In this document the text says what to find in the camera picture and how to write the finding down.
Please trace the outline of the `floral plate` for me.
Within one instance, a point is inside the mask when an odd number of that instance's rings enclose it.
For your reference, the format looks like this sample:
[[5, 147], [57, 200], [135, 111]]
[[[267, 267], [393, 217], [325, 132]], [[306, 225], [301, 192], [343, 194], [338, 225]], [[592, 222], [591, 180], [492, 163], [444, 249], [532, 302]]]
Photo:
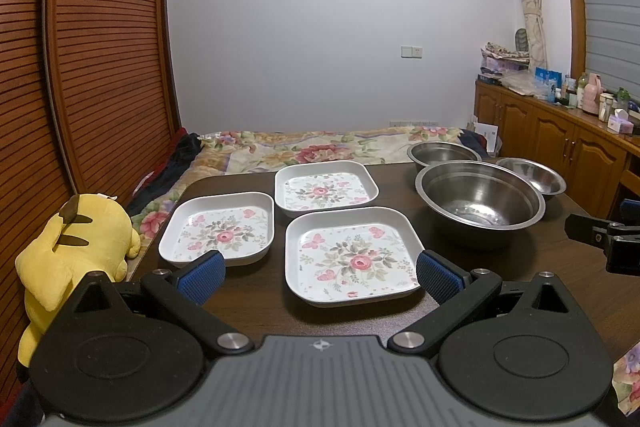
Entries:
[[419, 288], [423, 245], [409, 219], [387, 207], [308, 213], [285, 231], [288, 289], [318, 308], [405, 297]]
[[274, 201], [292, 218], [369, 205], [378, 193], [367, 167], [352, 160], [288, 166], [274, 175]]
[[274, 239], [274, 200], [266, 193], [201, 196], [180, 204], [158, 240], [160, 257], [177, 268], [218, 251], [228, 267], [251, 265]]

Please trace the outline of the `large steel bowl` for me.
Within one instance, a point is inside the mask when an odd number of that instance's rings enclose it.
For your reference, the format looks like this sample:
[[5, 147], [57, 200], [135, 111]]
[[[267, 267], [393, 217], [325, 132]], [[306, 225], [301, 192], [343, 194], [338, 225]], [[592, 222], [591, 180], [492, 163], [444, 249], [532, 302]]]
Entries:
[[515, 232], [536, 225], [544, 196], [509, 169], [476, 160], [440, 162], [416, 175], [416, 191], [440, 217], [477, 230]]

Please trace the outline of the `floral plate back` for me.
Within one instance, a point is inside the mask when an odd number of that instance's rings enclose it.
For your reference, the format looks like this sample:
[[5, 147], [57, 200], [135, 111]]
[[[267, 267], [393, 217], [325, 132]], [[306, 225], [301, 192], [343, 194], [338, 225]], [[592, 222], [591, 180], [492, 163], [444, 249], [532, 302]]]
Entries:
[[274, 175], [274, 201], [292, 218], [369, 205], [378, 193], [367, 167], [352, 160], [288, 166]]

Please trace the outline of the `wooden sideboard cabinet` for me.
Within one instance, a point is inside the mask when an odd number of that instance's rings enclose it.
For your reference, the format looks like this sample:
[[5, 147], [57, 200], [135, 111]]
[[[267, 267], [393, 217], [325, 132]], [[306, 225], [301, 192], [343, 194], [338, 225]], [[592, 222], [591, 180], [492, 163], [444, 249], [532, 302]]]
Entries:
[[494, 124], [501, 157], [523, 157], [559, 173], [566, 194], [597, 218], [609, 218], [624, 199], [639, 198], [639, 138], [608, 130], [579, 109], [518, 95], [477, 81], [474, 116]]

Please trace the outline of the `yellow Pikachu plush toy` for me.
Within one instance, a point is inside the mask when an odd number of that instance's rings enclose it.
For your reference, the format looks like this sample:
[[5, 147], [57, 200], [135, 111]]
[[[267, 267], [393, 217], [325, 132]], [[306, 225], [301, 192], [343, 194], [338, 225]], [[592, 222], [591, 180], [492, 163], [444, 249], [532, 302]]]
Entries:
[[29, 366], [40, 339], [87, 273], [103, 272], [121, 282], [128, 261], [139, 251], [139, 233], [116, 199], [103, 194], [72, 196], [15, 259], [28, 316], [17, 361]]

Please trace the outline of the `dark clothes on bed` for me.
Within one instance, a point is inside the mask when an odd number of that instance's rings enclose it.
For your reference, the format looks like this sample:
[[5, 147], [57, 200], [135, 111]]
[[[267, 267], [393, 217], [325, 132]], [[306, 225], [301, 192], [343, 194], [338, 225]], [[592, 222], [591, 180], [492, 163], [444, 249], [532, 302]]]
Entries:
[[198, 134], [180, 128], [169, 144], [168, 153], [134, 190], [126, 207], [128, 215], [137, 215], [153, 199], [166, 194], [189, 169], [201, 150], [202, 141]]

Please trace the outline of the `pink thermos bottle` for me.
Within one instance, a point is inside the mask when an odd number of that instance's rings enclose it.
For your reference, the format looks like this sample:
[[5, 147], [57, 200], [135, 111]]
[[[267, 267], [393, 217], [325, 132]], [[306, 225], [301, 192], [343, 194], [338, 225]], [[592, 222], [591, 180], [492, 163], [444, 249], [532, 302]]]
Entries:
[[599, 75], [592, 72], [588, 76], [582, 95], [582, 110], [590, 115], [599, 114], [600, 95], [602, 94], [602, 82]]

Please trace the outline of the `white paper bag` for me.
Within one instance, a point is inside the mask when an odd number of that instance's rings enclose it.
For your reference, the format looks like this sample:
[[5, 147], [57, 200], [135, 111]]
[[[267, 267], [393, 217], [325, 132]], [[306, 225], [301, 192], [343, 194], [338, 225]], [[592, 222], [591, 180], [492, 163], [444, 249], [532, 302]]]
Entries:
[[473, 130], [485, 139], [487, 153], [495, 157], [501, 147], [501, 139], [498, 133], [499, 128], [494, 124], [481, 124], [480, 122], [476, 122]]

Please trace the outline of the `floral bed blanket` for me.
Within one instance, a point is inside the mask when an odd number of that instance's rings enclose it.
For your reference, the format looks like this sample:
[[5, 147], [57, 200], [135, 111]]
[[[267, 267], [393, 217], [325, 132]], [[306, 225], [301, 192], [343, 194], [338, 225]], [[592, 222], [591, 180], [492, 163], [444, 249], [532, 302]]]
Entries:
[[202, 150], [191, 166], [164, 195], [153, 199], [135, 216], [140, 257], [145, 255], [172, 208], [192, 183], [210, 176], [277, 171], [281, 168], [330, 160], [354, 160], [363, 165], [397, 164], [409, 160], [409, 146], [422, 142], [459, 144], [456, 127], [391, 127], [366, 131], [304, 131], [270, 133], [219, 131], [199, 135]]

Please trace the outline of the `blue picture box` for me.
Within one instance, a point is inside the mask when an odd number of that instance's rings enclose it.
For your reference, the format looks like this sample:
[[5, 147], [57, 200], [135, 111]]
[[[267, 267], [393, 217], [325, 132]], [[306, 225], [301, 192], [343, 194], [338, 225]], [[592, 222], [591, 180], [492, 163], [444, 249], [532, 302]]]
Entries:
[[536, 86], [538, 87], [538, 96], [541, 100], [549, 103], [555, 103], [561, 95], [563, 76], [555, 70], [537, 67], [535, 69]]

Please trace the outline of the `stack of folded fabrics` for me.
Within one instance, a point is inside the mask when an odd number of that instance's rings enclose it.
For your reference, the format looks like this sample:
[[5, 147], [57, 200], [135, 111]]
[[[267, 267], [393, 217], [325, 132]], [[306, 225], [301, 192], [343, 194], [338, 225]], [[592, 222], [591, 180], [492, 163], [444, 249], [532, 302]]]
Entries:
[[492, 78], [501, 78], [529, 68], [527, 52], [509, 50], [493, 42], [486, 43], [480, 49], [480, 57], [480, 73]]

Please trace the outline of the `wooden louvered wardrobe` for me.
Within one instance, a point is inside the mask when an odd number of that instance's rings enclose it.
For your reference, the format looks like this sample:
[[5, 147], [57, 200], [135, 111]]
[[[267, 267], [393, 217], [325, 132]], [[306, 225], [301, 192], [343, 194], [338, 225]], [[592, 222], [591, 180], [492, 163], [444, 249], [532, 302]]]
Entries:
[[1, 0], [1, 406], [21, 390], [16, 256], [77, 193], [122, 204], [180, 127], [166, 0]]

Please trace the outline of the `white wall switch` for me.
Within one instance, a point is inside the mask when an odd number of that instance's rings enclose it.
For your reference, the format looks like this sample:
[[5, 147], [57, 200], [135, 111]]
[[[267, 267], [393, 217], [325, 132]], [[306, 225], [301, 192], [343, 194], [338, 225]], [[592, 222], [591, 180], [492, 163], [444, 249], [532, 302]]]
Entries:
[[423, 48], [422, 46], [401, 46], [400, 56], [402, 58], [422, 58]]

